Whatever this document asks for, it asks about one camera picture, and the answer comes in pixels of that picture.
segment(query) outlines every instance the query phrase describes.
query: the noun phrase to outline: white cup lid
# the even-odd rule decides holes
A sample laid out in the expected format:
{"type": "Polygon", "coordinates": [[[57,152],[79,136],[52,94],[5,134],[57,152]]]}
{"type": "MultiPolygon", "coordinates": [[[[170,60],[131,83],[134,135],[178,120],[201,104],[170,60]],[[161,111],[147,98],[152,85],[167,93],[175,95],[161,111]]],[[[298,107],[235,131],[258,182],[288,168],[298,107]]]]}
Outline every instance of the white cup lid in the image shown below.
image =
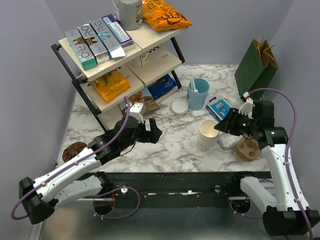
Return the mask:
{"type": "Polygon", "coordinates": [[[189,104],[186,100],[178,99],[173,101],[171,108],[175,114],[185,114],[188,111],[189,104]]]}

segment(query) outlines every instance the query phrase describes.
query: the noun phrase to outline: toothpaste box with text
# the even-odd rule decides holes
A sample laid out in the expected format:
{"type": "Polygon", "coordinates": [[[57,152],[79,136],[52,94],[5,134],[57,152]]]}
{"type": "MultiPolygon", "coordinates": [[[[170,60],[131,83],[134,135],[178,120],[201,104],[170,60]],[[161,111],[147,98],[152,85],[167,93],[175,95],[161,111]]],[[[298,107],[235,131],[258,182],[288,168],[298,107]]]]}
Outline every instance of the toothpaste box with text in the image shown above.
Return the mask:
{"type": "Polygon", "coordinates": [[[107,48],[101,42],[100,38],[97,36],[90,24],[78,26],[77,29],[81,33],[86,44],[89,46],[97,64],[102,64],[105,61],[110,60],[107,48]]]}
{"type": "Polygon", "coordinates": [[[126,30],[124,30],[120,26],[120,24],[117,22],[117,20],[112,14],[102,17],[102,20],[106,23],[108,28],[112,31],[113,35],[119,41],[119,43],[121,44],[125,52],[135,47],[134,41],[132,40],[132,38],[129,36],[126,30]]]}
{"type": "Polygon", "coordinates": [[[96,59],[86,44],[84,38],[77,29],[65,32],[66,39],[70,44],[74,54],[80,61],[83,69],[89,70],[97,66],[96,59]]]}
{"type": "Polygon", "coordinates": [[[111,59],[116,60],[126,55],[116,37],[112,34],[111,30],[107,27],[107,25],[101,18],[90,21],[90,25],[108,49],[111,59]]]}

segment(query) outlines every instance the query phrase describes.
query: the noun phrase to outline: green paper bag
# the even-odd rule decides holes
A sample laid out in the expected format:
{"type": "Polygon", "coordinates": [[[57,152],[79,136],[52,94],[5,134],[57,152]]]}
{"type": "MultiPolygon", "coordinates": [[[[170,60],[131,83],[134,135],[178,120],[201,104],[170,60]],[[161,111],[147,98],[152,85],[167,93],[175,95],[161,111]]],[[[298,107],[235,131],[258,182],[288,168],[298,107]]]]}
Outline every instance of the green paper bag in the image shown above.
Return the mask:
{"type": "MultiPolygon", "coordinates": [[[[277,61],[271,51],[275,45],[269,46],[267,40],[260,43],[260,37],[258,41],[254,39],[251,42],[234,74],[240,96],[254,89],[267,88],[278,70],[277,61]]],[[[251,98],[258,100],[262,94],[263,91],[255,92],[251,98]]]]}

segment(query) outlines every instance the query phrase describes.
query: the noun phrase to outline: blue snack package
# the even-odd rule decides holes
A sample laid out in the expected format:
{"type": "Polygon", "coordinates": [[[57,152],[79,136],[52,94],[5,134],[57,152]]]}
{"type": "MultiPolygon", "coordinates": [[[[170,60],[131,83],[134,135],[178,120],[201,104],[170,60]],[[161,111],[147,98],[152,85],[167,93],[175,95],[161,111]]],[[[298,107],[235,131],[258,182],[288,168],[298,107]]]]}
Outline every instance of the blue snack package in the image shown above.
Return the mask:
{"type": "Polygon", "coordinates": [[[149,86],[147,86],[147,88],[153,96],[154,100],[156,100],[170,92],[177,85],[177,82],[172,77],[170,77],[169,74],[166,74],[163,77],[159,78],[157,81],[151,83],[149,86]]]}
{"type": "Polygon", "coordinates": [[[231,105],[223,98],[212,98],[205,107],[220,123],[228,114],[231,105]]]}

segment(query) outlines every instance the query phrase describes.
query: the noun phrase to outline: blue cup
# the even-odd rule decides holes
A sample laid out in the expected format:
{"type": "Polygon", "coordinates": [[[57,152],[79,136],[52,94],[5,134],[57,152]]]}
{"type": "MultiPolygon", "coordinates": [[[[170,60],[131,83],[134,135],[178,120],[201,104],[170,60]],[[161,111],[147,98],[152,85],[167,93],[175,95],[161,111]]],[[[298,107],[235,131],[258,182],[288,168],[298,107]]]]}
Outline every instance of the blue cup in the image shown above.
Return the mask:
{"type": "Polygon", "coordinates": [[[194,79],[195,88],[198,90],[198,93],[195,93],[191,90],[191,82],[189,83],[188,93],[186,95],[186,101],[189,104],[189,109],[197,111],[201,110],[204,107],[210,85],[209,83],[202,78],[194,79]]]}

